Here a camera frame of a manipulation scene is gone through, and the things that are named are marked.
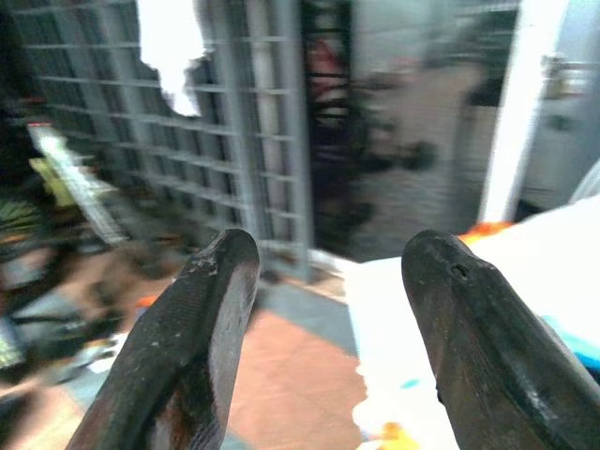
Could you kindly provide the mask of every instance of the gray floor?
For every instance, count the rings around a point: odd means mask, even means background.
[[[397,123],[393,139],[374,133],[371,151],[396,157],[398,147],[434,143],[436,162],[427,171],[394,167],[364,174],[353,191],[375,205],[373,218],[353,235],[350,255],[357,261],[398,256],[416,233],[433,228],[464,233],[476,221],[493,136],[496,108],[478,108],[473,136],[455,148],[459,105],[481,79],[476,68],[431,69],[413,84],[375,94],[381,117]]]

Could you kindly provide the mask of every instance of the metal grid gate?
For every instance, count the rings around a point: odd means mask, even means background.
[[[299,2],[201,3],[213,52],[194,71],[202,117],[186,118],[139,59],[133,0],[3,2],[52,118],[69,138],[104,144],[115,184],[147,188],[198,229],[242,227],[263,267],[308,280]]]

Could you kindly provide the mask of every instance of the white surface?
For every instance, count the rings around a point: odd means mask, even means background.
[[[568,4],[568,0],[520,2],[480,222],[510,220],[514,212],[547,81],[544,57],[554,53]]]
[[[533,312],[600,348],[598,231],[600,196],[533,217],[479,241],[472,251],[496,265]],[[446,436],[437,448],[455,448],[447,438],[447,417],[442,420],[431,401],[435,381],[402,285],[401,258],[366,262],[348,272],[346,297],[368,396],[354,410],[355,423],[374,432],[385,421],[411,420],[407,411],[419,402],[406,396],[420,393],[422,407],[407,429],[429,429],[433,437]],[[417,390],[401,389],[413,380],[420,380]]]
[[[158,71],[163,96],[183,115],[200,115],[188,71],[206,53],[195,0],[137,0],[140,59]]]

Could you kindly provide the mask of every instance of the orange object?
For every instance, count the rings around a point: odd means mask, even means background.
[[[478,223],[469,232],[460,235],[458,238],[467,245],[474,244],[484,237],[497,234],[509,227],[512,227],[512,222],[483,222]]]
[[[150,308],[158,299],[158,295],[146,295],[140,298],[135,304],[136,308]]]

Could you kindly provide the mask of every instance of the blue object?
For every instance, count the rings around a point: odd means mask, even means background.
[[[551,316],[543,316],[542,319],[559,335],[571,352],[586,368],[600,369],[600,348],[591,344],[581,337],[565,331],[559,322]]]

